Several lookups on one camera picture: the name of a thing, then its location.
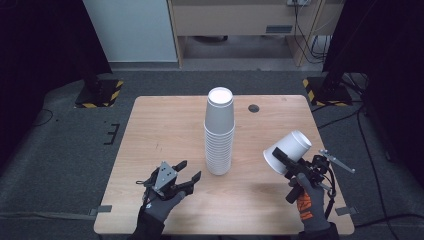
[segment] yellow black hazard tape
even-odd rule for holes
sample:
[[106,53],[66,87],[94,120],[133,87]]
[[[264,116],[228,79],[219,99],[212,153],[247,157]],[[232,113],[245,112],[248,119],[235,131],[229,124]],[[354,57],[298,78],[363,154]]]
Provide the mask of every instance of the yellow black hazard tape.
[[306,93],[308,94],[309,101],[313,106],[349,106],[351,105],[350,101],[322,101],[316,99],[316,94],[314,93],[311,85],[309,84],[308,79],[303,79],[303,86],[306,89]]
[[113,104],[116,101],[116,98],[119,95],[119,92],[121,91],[121,87],[124,84],[124,81],[116,81],[116,85],[114,86],[114,89],[112,90],[110,94],[110,98],[108,101],[105,102],[81,102],[81,103],[75,103],[76,108],[97,108],[97,107],[112,107]]

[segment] gray carpet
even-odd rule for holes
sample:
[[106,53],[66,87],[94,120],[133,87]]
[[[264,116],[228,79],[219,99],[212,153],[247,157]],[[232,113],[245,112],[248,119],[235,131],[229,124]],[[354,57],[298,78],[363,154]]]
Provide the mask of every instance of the gray carpet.
[[[74,101],[83,86],[74,82],[50,92],[44,110],[13,156],[0,179],[0,212],[63,212],[86,215],[102,199],[116,154],[122,140],[133,102],[141,95],[207,95],[223,86],[235,95],[300,94],[306,96],[302,80],[320,76],[319,72],[275,71],[134,71],[116,72],[104,78],[124,81],[113,107],[78,109]],[[359,96],[351,91],[351,96]],[[361,106],[311,106],[317,126],[354,113]],[[375,169],[384,205],[389,216],[424,215],[424,190],[401,163],[391,163],[370,120],[359,114],[360,123],[372,156],[367,155],[357,116],[320,128],[324,145],[331,153],[355,168],[350,174],[335,167],[339,185],[349,206],[356,207],[355,225],[383,218]],[[112,145],[112,124],[120,124]],[[0,239],[98,239],[93,220],[0,219]],[[404,217],[391,221],[399,239],[423,239],[424,221]],[[125,239],[126,236],[104,236]],[[385,222],[355,230],[342,239],[395,239]]]

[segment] stack of white cups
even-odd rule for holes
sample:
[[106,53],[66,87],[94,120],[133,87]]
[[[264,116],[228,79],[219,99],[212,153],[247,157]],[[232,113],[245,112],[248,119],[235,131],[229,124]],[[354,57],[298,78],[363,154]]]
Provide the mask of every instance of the stack of white cups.
[[231,167],[234,139],[234,105],[232,92],[223,87],[208,94],[205,116],[206,166],[215,175],[223,175]]

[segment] orange strap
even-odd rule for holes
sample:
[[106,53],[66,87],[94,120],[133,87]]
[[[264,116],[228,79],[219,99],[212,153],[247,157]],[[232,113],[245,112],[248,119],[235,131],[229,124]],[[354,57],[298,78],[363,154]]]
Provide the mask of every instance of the orange strap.
[[297,209],[299,210],[299,213],[300,213],[300,219],[306,220],[313,217],[311,211],[309,211],[309,208],[311,206],[312,206],[311,198],[309,197],[308,193],[303,192],[297,198]]

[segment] white wall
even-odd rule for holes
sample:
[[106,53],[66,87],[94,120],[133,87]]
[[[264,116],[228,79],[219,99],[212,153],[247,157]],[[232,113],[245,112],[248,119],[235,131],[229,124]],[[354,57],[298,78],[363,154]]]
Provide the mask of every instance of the white wall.
[[109,62],[177,62],[166,0],[84,0]]

